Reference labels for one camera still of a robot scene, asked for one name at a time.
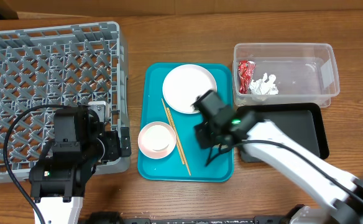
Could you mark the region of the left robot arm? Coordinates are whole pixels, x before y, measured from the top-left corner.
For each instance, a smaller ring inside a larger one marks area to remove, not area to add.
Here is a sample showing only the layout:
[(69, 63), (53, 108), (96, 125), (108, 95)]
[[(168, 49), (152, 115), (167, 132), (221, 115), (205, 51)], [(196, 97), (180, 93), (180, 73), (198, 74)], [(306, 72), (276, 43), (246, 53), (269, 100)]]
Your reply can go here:
[(127, 126), (106, 130), (108, 115), (89, 106), (65, 107), (53, 116), (54, 137), (29, 172), (36, 223), (77, 223), (86, 184), (99, 165), (124, 172), (131, 156)]

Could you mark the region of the red snack wrapper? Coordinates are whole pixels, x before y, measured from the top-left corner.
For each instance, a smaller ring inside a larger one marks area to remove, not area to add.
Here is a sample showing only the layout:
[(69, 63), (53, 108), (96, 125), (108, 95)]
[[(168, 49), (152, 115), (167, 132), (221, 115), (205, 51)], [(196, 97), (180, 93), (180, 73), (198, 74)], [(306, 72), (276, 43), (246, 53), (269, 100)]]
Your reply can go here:
[(247, 94), (256, 64), (250, 60), (241, 60), (238, 63), (237, 72), (240, 79), (239, 93)]

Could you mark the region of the white tissue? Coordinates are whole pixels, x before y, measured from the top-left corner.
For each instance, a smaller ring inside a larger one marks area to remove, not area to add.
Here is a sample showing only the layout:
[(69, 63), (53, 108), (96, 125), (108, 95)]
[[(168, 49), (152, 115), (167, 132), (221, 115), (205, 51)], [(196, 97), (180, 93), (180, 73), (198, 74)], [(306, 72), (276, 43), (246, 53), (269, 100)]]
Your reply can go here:
[(253, 95), (277, 95), (278, 88), (275, 84), (276, 76), (274, 74), (268, 75), (264, 73), (262, 78), (252, 80), (249, 89)]

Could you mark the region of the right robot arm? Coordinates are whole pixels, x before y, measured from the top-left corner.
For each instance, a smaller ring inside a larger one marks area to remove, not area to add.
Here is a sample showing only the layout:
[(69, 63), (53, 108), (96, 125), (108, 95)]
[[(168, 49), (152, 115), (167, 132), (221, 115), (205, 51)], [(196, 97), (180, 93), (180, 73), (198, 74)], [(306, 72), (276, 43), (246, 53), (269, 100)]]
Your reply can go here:
[(363, 223), (363, 179), (328, 164), (288, 137), (274, 122), (254, 113), (238, 116), (230, 108), (201, 110), (195, 127), (202, 148), (219, 153), (240, 147), (246, 154), (278, 170), (319, 205), (302, 206), (286, 223)]

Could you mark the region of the pink bowl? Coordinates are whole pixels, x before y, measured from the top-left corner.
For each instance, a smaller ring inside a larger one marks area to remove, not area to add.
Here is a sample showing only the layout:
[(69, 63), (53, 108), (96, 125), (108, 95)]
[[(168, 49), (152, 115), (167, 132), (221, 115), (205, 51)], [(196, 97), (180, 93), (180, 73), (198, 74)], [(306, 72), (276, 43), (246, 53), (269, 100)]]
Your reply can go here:
[(172, 127), (161, 121), (145, 125), (138, 135), (141, 153), (150, 159), (163, 159), (176, 147), (176, 137)]

